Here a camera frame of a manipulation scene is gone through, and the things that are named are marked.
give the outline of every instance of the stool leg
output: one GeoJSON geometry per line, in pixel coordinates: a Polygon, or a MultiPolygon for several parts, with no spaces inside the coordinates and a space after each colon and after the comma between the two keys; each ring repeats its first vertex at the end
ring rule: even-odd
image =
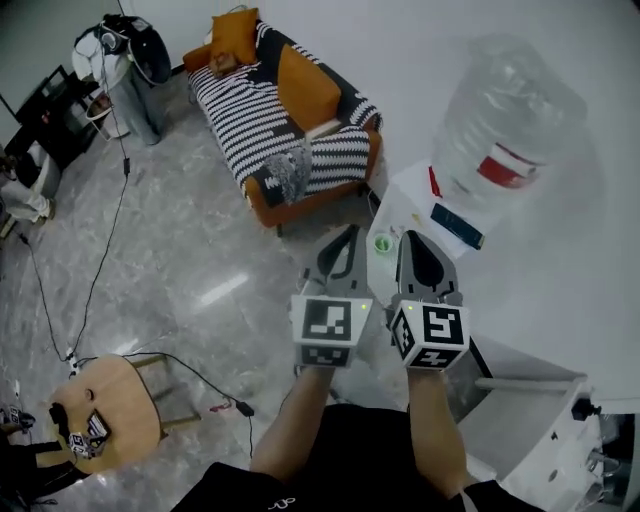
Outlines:
{"type": "Polygon", "coordinates": [[[168,387],[167,389],[163,389],[159,393],[156,393],[155,395],[152,395],[151,396],[151,400],[153,400],[154,403],[157,403],[160,400],[168,397],[171,393],[173,393],[174,389],[175,388],[173,386],[168,387]]]}
{"type": "Polygon", "coordinates": [[[95,121],[91,121],[91,124],[93,125],[93,127],[96,129],[96,131],[100,134],[100,137],[102,137],[104,140],[106,140],[107,142],[109,142],[111,140],[111,137],[107,138],[105,136],[104,133],[102,133],[102,128],[100,128],[95,121]]]}
{"type": "Polygon", "coordinates": [[[147,359],[142,359],[140,361],[136,361],[134,363],[131,363],[133,365],[134,368],[142,368],[144,366],[149,366],[150,364],[153,363],[158,363],[160,361],[164,361],[167,359],[167,356],[164,355],[157,355],[157,356],[153,356],[153,357],[148,357],[147,359]]]}
{"type": "Polygon", "coordinates": [[[175,427],[181,427],[183,425],[188,425],[189,423],[195,423],[196,421],[200,421],[202,420],[202,416],[200,416],[198,413],[194,414],[193,416],[190,416],[188,418],[181,418],[179,420],[171,420],[171,421],[163,421],[160,424],[160,428],[162,430],[167,430],[170,428],[175,428],[175,427]]]}

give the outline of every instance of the orange pillow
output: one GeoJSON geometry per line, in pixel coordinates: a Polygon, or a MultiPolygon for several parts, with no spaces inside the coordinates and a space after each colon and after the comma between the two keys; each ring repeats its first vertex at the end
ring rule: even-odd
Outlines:
{"type": "Polygon", "coordinates": [[[258,9],[246,9],[213,17],[211,58],[221,53],[233,53],[240,64],[256,61],[256,30],[258,9]]]}
{"type": "Polygon", "coordinates": [[[278,65],[278,98],[305,132],[336,117],[340,88],[324,71],[285,45],[278,65]]]}

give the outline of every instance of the human arm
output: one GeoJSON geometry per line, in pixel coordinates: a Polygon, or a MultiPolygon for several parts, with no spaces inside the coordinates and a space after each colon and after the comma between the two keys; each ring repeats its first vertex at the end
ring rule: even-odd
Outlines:
{"type": "Polygon", "coordinates": [[[473,480],[467,473],[462,436],[449,410],[444,374],[408,370],[411,442],[418,472],[445,497],[473,480]]]}
{"type": "Polygon", "coordinates": [[[333,368],[304,368],[280,413],[256,446],[250,471],[286,483],[300,471],[316,440],[333,368]]]}

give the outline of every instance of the marker cube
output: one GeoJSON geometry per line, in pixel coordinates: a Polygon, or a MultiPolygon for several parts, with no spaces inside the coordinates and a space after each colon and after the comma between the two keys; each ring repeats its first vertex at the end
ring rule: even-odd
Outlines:
{"type": "Polygon", "coordinates": [[[72,432],[69,434],[69,448],[79,457],[83,457],[85,459],[91,458],[89,446],[80,432],[72,432]]]}
{"type": "Polygon", "coordinates": [[[9,419],[11,423],[15,423],[16,425],[20,425],[20,409],[17,407],[10,405],[9,406],[9,419]]]}
{"type": "Polygon", "coordinates": [[[296,364],[349,367],[372,305],[372,299],[293,295],[296,364]]]}
{"type": "Polygon", "coordinates": [[[469,310],[400,301],[391,334],[406,368],[445,370],[469,350],[469,310]]]}

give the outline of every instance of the red label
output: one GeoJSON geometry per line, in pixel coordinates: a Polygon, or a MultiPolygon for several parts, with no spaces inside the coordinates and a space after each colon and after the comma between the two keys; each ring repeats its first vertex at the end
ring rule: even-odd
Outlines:
{"type": "Polygon", "coordinates": [[[436,175],[433,172],[433,167],[431,166],[429,166],[429,181],[431,182],[431,193],[434,196],[437,196],[442,199],[442,194],[440,193],[440,187],[438,186],[436,175]]]}
{"type": "Polygon", "coordinates": [[[491,148],[491,153],[478,167],[478,172],[492,183],[505,188],[522,188],[536,178],[539,164],[526,160],[500,144],[491,148]]]}

